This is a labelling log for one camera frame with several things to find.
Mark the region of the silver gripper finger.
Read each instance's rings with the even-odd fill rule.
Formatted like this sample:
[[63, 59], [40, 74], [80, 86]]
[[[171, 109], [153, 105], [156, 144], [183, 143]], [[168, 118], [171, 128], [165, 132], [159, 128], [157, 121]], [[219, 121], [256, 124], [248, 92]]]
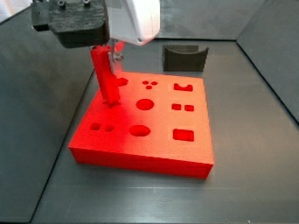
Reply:
[[123, 55], [123, 48], [124, 48], [124, 42], [112, 38], [108, 41], [108, 61], [109, 61], [109, 68], [111, 68], [111, 73], [113, 75], [117, 75], [123, 68], [121, 68], [121, 61], [124, 58]]

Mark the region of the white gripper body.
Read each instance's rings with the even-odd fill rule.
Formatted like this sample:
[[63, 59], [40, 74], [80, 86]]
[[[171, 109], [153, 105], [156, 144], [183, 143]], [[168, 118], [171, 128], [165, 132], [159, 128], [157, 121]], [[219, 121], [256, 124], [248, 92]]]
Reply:
[[105, 0], [109, 37], [143, 46], [160, 31], [160, 0]]

